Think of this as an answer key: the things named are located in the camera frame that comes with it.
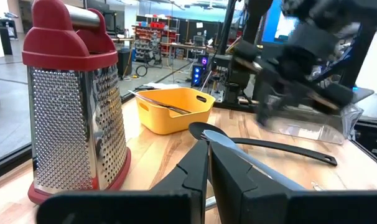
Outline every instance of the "red grater base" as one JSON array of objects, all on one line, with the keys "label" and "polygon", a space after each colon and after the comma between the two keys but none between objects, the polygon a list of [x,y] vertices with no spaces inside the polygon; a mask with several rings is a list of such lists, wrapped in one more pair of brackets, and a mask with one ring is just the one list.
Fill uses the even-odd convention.
[{"label": "red grater base", "polygon": [[[126,160],[124,165],[122,166],[122,169],[120,170],[118,177],[115,178],[114,182],[107,188],[107,190],[119,190],[122,186],[122,184],[125,181],[125,178],[128,174],[129,167],[131,166],[131,150],[130,148],[127,148],[126,152]],[[41,190],[36,190],[34,188],[34,183],[31,184],[28,190],[28,198],[31,202],[34,202],[35,204],[39,205],[42,202],[44,202],[46,199],[48,199],[52,194],[45,193]]]}]

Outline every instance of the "black spatula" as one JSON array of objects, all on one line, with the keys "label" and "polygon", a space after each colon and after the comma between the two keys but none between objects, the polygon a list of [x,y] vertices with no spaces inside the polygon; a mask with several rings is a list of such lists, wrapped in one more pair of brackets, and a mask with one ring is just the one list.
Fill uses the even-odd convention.
[{"label": "black spatula", "polygon": [[[203,135],[204,130],[211,130],[211,131],[215,131],[220,134],[223,134],[225,136],[228,136],[220,128],[211,124],[203,123],[203,122],[191,123],[188,126],[188,130],[190,131],[191,135],[195,139],[198,139],[198,140],[207,140],[206,137]],[[333,156],[329,156],[320,152],[311,151],[311,150],[304,149],[297,146],[290,146],[287,144],[281,144],[277,142],[263,141],[263,140],[257,140],[257,139],[248,139],[248,138],[231,138],[231,140],[233,140],[233,142],[236,144],[247,144],[250,146],[260,146],[260,147],[267,147],[270,149],[277,149],[284,152],[291,152],[291,153],[298,154],[301,156],[306,156],[312,159],[316,159],[318,161],[322,161],[333,166],[338,165],[337,160]]]}]

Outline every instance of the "yellow plastic bowl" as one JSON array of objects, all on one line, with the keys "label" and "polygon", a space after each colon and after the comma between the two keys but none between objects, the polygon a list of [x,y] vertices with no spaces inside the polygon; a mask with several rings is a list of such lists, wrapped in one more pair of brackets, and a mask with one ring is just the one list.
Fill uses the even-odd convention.
[{"label": "yellow plastic bowl", "polygon": [[207,122],[215,98],[191,88],[140,91],[138,94],[191,112],[179,114],[136,97],[140,122],[156,134],[170,134],[189,128],[192,122]]}]

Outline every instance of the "desk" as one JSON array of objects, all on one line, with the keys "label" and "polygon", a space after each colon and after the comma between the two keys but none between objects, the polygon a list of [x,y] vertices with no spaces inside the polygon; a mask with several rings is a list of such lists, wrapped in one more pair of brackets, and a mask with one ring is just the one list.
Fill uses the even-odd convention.
[{"label": "desk", "polygon": [[113,37],[113,38],[111,38],[111,40],[113,40],[114,43],[121,43],[121,42],[125,42],[125,41],[132,42],[133,38],[118,38],[118,37]]},{"label": "desk", "polygon": [[[135,99],[123,105],[123,113],[132,161],[122,190],[146,190],[165,177],[197,140],[188,131],[167,136],[150,132],[140,125]],[[242,146],[244,151],[309,190],[313,190],[312,181],[325,190],[377,189],[377,163],[349,141],[339,146],[269,133],[255,125],[254,114],[219,108],[212,109],[208,122],[231,137],[292,144],[334,156],[338,162],[336,167],[282,151]],[[0,178],[0,223],[34,223],[37,206],[27,197],[31,182],[31,161]],[[207,194],[213,194],[211,185]],[[206,212],[205,222],[220,223],[217,209]]]},{"label": "desk", "polygon": [[169,60],[172,60],[172,48],[183,48],[186,49],[186,59],[189,59],[189,52],[187,49],[195,50],[207,50],[206,46],[194,46],[192,44],[170,44],[170,43],[161,43],[161,45],[169,46]]}]

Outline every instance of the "box grater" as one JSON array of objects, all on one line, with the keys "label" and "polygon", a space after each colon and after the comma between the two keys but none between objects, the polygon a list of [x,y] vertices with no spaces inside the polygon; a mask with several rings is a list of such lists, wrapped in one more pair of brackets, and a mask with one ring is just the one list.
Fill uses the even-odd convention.
[{"label": "box grater", "polygon": [[23,50],[34,163],[29,198],[41,203],[64,190],[118,190],[131,156],[118,56],[104,18],[60,0],[36,0],[32,12]]}]

